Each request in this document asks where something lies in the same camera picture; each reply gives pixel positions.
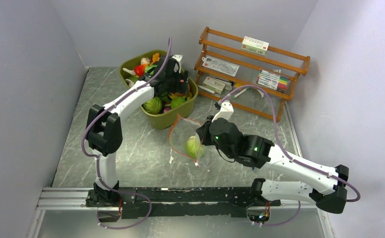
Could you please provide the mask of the round green cabbage toy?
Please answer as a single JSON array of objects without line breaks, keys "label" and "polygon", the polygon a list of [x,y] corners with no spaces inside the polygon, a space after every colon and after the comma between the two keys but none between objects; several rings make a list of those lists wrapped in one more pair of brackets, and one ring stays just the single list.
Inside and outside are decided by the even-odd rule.
[{"label": "round green cabbage toy", "polygon": [[199,138],[190,136],[185,142],[185,151],[189,157],[198,159],[204,155],[205,147],[201,144]]}]

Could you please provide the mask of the clear zip bag orange zipper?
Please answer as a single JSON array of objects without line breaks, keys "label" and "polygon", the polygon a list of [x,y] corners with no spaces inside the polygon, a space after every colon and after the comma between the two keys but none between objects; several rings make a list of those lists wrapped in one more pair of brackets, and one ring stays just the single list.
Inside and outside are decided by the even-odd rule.
[{"label": "clear zip bag orange zipper", "polygon": [[185,151],[185,142],[190,136],[196,136],[199,138],[196,133],[196,129],[201,126],[202,124],[197,120],[184,118],[178,115],[175,123],[169,130],[168,142],[172,151],[174,152],[174,157],[176,159],[180,159],[183,162],[192,163],[199,168],[205,168],[210,163],[210,155],[206,146],[204,146],[204,155],[198,159],[189,157]]}]

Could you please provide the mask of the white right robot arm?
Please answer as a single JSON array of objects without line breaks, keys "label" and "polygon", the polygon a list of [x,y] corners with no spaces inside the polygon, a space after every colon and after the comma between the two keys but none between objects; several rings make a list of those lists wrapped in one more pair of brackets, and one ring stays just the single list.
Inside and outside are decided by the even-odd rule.
[{"label": "white right robot arm", "polygon": [[251,195],[264,202],[296,200],[314,203],[317,208],[341,214],[347,203],[349,168],[322,166],[299,156],[286,154],[278,144],[258,135],[243,134],[236,124],[212,116],[196,132],[204,146],[215,146],[219,154],[243,166],[274,170],[295,181],[256,178]]}]

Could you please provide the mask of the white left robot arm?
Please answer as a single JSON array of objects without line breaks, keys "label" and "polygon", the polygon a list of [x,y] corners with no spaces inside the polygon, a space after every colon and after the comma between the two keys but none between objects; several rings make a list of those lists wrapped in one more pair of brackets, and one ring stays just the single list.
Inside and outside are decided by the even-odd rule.
[{"label": "white left robot arm", "polygon": [[181,68],[183,55],[165,55],[155,67],[147,69],[137,81],[115,100],[93,105],[82,139],[82,151],[95,158],[96,180],[86,199],[88,207],[112,206],[121,202],[116,176],[116,152],[120,148],[122,122],[148,100],[163,93],[186,93],[189,72]]}]

